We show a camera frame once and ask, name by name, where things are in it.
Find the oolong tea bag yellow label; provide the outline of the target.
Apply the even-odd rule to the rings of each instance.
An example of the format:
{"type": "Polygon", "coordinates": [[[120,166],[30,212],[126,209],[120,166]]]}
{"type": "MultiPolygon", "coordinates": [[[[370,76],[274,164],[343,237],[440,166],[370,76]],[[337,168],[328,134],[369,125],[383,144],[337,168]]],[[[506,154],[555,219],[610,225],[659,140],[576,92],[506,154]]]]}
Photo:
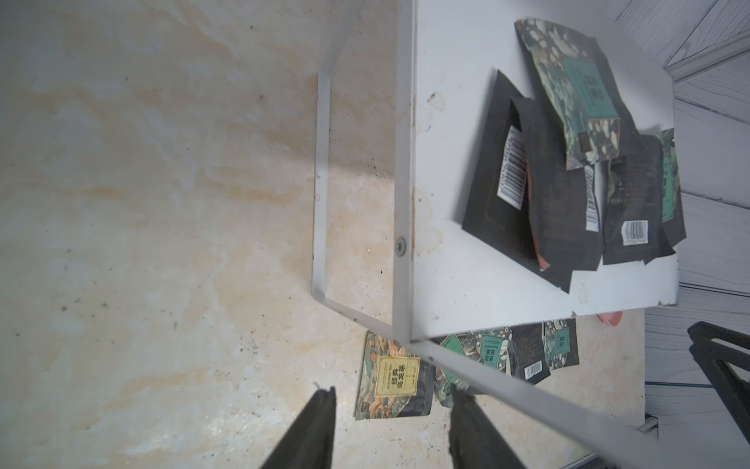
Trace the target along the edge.
{"type": "Polygon", "coordinates": [[[365,335],[357,421],[426,416],[434,399],[435,368],[373,331],[365,335]]]}

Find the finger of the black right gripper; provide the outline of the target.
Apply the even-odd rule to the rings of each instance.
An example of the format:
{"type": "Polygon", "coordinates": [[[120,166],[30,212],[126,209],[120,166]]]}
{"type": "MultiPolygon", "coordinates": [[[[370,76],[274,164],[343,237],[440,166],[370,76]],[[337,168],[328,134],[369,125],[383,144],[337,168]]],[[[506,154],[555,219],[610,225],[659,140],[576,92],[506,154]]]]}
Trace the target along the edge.
{"type": "Polygon", "coordinates": [[[749,379],[734,370],[749,371],[749,335],[709,322],[697,322],[687,333],[693,359],[749,441],[749,379]]]}

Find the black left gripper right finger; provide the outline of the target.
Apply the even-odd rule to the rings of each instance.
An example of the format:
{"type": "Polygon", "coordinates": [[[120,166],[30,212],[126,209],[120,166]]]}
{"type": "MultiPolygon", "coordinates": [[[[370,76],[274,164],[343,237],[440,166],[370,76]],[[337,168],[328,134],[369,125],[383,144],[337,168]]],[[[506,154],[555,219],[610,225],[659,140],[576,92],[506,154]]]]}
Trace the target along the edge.
{"type": "Polygon", "coordinates": [[[454,468],[521,468],[525,465],[492,422],[464,391],[452,391],[453,408],[448,433],[454,468]]]}

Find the black tea bag barcode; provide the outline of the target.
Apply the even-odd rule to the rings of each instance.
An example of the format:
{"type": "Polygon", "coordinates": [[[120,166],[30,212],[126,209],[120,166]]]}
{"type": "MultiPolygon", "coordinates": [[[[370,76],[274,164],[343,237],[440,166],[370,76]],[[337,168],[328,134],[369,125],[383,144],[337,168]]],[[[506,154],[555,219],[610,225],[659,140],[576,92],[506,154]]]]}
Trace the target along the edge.
{"type": "Polygon", "coordinates": [[[543,324],[511,328],[509,348],[511,375],[535,385],[551,375],[544,350],[543,324]]]}

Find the green label tea bag pile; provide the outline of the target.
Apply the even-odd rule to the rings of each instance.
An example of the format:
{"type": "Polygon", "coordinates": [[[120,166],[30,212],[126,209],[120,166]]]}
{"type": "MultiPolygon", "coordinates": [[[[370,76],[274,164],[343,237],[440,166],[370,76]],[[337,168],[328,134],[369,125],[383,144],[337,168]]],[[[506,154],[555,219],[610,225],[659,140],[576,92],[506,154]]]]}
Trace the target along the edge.
{"type": "MultiPolygon", "coordinates": [[[[436,338],[434,342],[455,354],[481,363],[493,371],[505,372],[509,361],[511,340],[511,328],[494,328],[451,334],[436,338]]],[[[444,408],[453,407],[452,387],[465,391],[472,396],[482,394],[469,382],[438,367],[435,371],[434,391],[439,403],[444,408]]]]}

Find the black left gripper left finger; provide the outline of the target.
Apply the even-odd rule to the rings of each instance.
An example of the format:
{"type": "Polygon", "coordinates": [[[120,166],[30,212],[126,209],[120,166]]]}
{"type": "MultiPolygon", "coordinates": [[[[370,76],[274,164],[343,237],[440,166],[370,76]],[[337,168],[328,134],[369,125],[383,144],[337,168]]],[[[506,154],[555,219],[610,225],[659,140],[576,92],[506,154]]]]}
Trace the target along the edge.
{"type": "Polygon", "coordinates": [[[316,390],[262,468],[329,469],[333,461],[336,406],[334,387],[316,390]]]}

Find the floral tea bag green label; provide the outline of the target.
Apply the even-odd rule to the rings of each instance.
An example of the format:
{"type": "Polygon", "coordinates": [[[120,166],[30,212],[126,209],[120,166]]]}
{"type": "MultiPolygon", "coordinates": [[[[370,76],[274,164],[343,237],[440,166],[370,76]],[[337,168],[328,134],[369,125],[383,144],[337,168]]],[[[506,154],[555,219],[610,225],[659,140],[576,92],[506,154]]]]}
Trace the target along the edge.
{"type": "Polygon", "coordinates": [[[550,371],[580,364],[576,319],[543,324],[544,354],[550,371]]]}

